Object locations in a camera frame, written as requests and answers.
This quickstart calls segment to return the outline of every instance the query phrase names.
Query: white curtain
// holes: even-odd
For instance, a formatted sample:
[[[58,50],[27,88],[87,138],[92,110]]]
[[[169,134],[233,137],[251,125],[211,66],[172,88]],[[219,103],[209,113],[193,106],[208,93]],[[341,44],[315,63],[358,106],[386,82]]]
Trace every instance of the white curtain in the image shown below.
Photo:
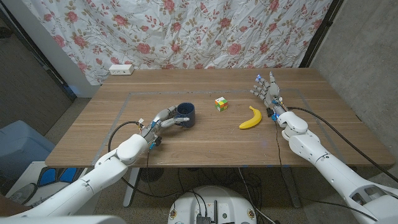
[[[23,0],[92,85],[135,69],[298,67],[331,0]]]

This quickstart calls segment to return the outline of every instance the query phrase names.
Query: power strip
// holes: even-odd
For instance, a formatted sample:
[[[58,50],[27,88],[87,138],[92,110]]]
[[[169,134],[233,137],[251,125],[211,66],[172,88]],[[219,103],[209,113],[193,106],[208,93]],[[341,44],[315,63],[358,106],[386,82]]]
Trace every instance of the power strip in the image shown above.
[[[132,65],[112,65],[109,68],[111,75],[131,75],[133,71],[134,67]]]

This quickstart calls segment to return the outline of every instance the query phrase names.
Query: black cable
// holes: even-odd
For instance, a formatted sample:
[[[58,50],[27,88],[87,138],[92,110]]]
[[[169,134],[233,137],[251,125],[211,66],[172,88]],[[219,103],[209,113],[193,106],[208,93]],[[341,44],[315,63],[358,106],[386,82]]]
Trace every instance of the black cable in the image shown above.
[[[276,128],[276,143],[277,143],[277,145],[278,145],[278,152],[279,152],[280,172],[282,173],[282,177],[283,177],[284,181],[286,182],[284,173],[282,172],[282,160],[280,159],[280,147],[279,147],[279,141],[278,141],[278,126],[277,126],[277,123],[276,123],[276,122],[275,122],[275,128]],[[322,202],[322,201],[312,200],[312,199],[305,198],[305,197],[301,197],[301,196],[298,196],[298,197],[299,197],[299,198],[302,198],[302,199],[305,199],[305,200],[312,201],[312,202],[324,203],[324,204],[327,204],[327,205],[336,205],[336,206],[340,206],[340,207],[343,207],[343,208],[348,208],[348,209],[351,209],[352,211],[358,212],[358,213],[360,213],[360,214],[362,214],[362,215],[365,215],[365,216],[371,218],[371,219],[374,220],[375,222],[378,221],[377,219],[373,218],[372,216],[370,216],[370,215],[368,215],[368,214],[366,214],[366,213],[364,213],[364,212],[362,212],[362,211],[359,211],[359,210],[357,210],[357,209],[355,209],[355,208],[351,208],[351,207],[349,207],[349,206],[346,206],[346,205],[341,205],[341,204],[331,203],[331,202]]]
[[[137,121],[126,121],[126,122],[124,122],[123,124],[120,124],[120,125],[112,132],[111,136],[109,137],[109,141],[108,141],[108,152],[111,151],[111,143],[112,143],[113,136],[116,134],[116,132],[117,132],[121,127],[123,127],[123,126],[126,125],[126,124],[136,124],[136,125],[138,125],[140,128],[143,128],[143,127],[144,127],[144,125],[142,125],[141,123],[139,123],[139,122],[137,122]],[[139,193],[141,193],[141,194],[143,194],[143,195],[146,195],[146,196],[148,196],[148,197],[166,198],[166,197],[170,197],[170,196],[173,196],[173,195],[182,194],[181,192],[175,192],[175,193],[168,194],[168,195],[164,195],[164,196],[158,196],[158,195],[154,195],[154,194],[151,195],[151,194],[145,193],[145,192],[139,190],[137,187],[131,185],[124,177],[122,177],[121,180],[122,180],[124,183],[126,183],[127,186],[131,187],[131,188],[134,189],[135,191],[137,191],[137,192],[139,192]]]
[[[199,214],[201,215],[199,199],[198,199],[198,197],[197,197],[197,195],[196,195],[195,193],[193,193],[193,195],[194,195],[195,198],[197,199],[197,202],[198,202],[198,205],[199,205]]]
[[[182,194],[181,192],[175,192],[175,193],[168,194],[168,195],[164,195],[164,196],[151,195],[151,194],[145,193],[145,192],[139,190],[138,188],[136,188],[135,186],[131,185],[128,181],[125,180],[125,178],[122,178],[121,180],[123,180],[123,182],[126,183],[127,186],[131,187],[132,189],[136,190],[137,192],[139,192],[139,193],[141,193],[141,194],[143,194],[143,195],[146,195],[146,196],[148,196],[148,197],[166,198],[166,197],[170,197],[170,196]]]
[[[182,185],[181,178],[180,178],[180,168],[178,168],[177,176],[178,176],[178,181],[180,182],[180,186],[181,186],[182,192],[185,192],[184,186]]]
[[[348,209],[351,209],[352,211],[358,212],[358,213],[360,213],[360,214],[362,214],[362,215],[364,215],[364,216],[366,216],[366,217],[368,217],[368,218],[371,218],[371,219],[372,219],[373,221],[375,221],[375,222],[378,221],[376,218],[374,218],[374,217],[372,217],[372,216],[370,216],[370,215],[368,215],[368,214],[366,214],[366,213],[364,213],[364,212],[362,212],[362,211],[359,211],[359,210],[357,210],[357,209],[355,209],[355,208],[351,208],[351,207],[349,207],[349,206],[346,206],[346,205],[341,205],[341,204],[338,204],[338,203],[331,203],[331,202],[322,202],[322,201],[312,200],[312,199],[305,198],[305,197],[301,197],[301,196],[300,196],[300,198],[302,198],[302,199],[304,199],[304,200],[309,200],[309,201],[311,201],[311,202],[324,203],[324,204],[327,204],[327,205],[336,205],[336,206],[340,206],[340,207],[343,207],[343,208],[348,208]]]
[[[113,136],[116,134],[116,132],[117,132],[121,127],[123,127],[123,126],[126,125],[126,124],[136,124],[136,125],[138,125],[140,128],[143,128],[143,127],[144,127],[144,125],[141,124],[141,123],[139,123],[138,121],[126,121],[126,122],[124,122],[123,124],[120,124],[120,125],[112,132],[111,137],[109,137],[109,141],[108,141],[108,152],[111,151],[111,142],[112,142]]]
[[[193,193],[193,194],[195,194],[195,195],[197,195],[197,196],[199,196],[201,198],[201,200],[203,201],[203,204],[205,205],[205,217],[207,217],[207,206],[206,206],[206,202],[203,199],[203,197],[201,197],[200,194],[194,192],[193,189],[188,191],[188,192]]]
[[[371,164],[373,164],[375,167],[377,167],[379,170],[381,170],[383,173],[391,177],[395,182],[398,183],[398,178],[393,176],[390,172],[388,172],[385,168],[381,167],[379,164],[374,162],[369,156],[367,156],[365,153],[363,153],[360,149],[358,149],[354,144],[352,144],[348,139],[346,139],[340,132],[338,132],[329,122],[327,122],[325,119],[321,118],[319,115],[316,115],[314,112],[311,112],[309,110],[303,109],[303,108],[298,108],[298,107],[288,107],[287,109],[289,110],[302,110],[304,112],[307,112],[311,114],[312,116],[317,117],[321,121],[323,121],[327,126],[329,126],[334,132],[339,135],[345,142],[347,142],[355,151],[357,151],[359,154],[361,154],[365,159],[367,159]]]

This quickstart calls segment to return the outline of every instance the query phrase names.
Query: blue mug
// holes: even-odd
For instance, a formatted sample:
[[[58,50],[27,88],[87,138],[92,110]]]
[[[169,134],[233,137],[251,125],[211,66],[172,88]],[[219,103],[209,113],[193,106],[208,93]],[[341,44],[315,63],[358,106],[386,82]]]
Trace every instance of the blue mug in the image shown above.
[[[195,106],[191,103],[181,103],[177,106],[175,118],[189,118],[189,121],[184,121],[179,124],[186,128],[191,128],[195,124]]]

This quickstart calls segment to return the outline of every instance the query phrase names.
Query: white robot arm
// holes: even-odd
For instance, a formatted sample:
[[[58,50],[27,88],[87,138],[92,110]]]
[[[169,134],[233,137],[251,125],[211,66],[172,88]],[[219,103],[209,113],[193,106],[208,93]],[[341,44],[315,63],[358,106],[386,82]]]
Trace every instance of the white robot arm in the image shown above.
[[[176,108],[172,106],[161,111],[149,126],[143,127],[141,134],[133,134],[116,149],[102,156],[91,172],[39,206],[13,217],[73,215],[100,190],[116,183],[127,172],[128,165],[133,164],[140,154],[160,144],[161,137],[158,134],[161,130],[173,124],[189,121],[189,118],[173,118]]]
[[[275,83],[272,72],[270,77],[271,82]],[[261,85],[266,82],[263,80],[260,76],[256,79]],[[362,178],[327,151],[321,145],[318,136],[308,129],[307,122],[292,111],[287,111],[287,108],[283,105],[282,98],[279,96],[279,89],[277,92],[274,90],[270,93],[267,85],[266,83],[262,88],[265,90],[265,95],[257,91],[257,86],[254,86],[255,90],[251,92],[264,100],[268,111],[272,107],[271,117],[278,122],[280,127],[285,128],[282,131],[282,136],[289,142],[291,150],[314,165],[341,195],[348,206],[374,218],[372,219],[353,211],[356,219],[360,223],[368,224],[375,223],[376,220],[380,221],[397,217],[398,190]]]

